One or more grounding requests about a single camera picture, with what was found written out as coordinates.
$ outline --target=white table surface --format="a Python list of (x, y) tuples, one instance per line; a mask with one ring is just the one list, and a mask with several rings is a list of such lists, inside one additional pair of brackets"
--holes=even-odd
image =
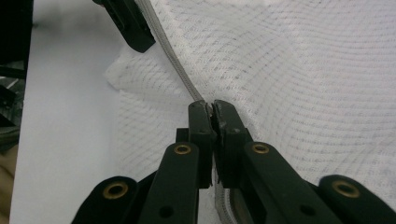
[(120, 33), (92, 1), (35, 0), (11, 223), (70, 223), (115, 174)]

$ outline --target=white mesh fabric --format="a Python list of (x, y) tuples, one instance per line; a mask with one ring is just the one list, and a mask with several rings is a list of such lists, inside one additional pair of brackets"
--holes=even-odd
[[(234, 104), (302, 178), (347, 175), (396, 209), (396, 2), (150, 2), (208, 102)], [(107, 73), (123, 90), (120, 168), (136, 179), (158, 167), (192, 102), (160, 51), (125, 50)]]

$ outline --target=metal grommet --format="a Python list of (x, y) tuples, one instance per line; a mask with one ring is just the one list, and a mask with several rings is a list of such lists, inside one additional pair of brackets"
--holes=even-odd
[(268, 148), (267, 146), (262, 145), (262, 144), (253, 145), (252, 149), (253, 149), (253, 151), (260, 153), (260, 154), (265, 154), (270, 151), (270, 148)]
[(352, 184), (349, 184), (345, 180), (335, 180), (332, 182), (332, 188), (348, 198), (359, 198), (361, 192)]
[(179, 155), (189, 154), (191, 152), (191, 147), (187, 145), (178, 145), (175, 147), (175, 152)]
[(128, 185), (123, 181), (115, 181), (108, 184), (103, 190), (103, 196), (106, 199), (118, 199), (128, 192)]

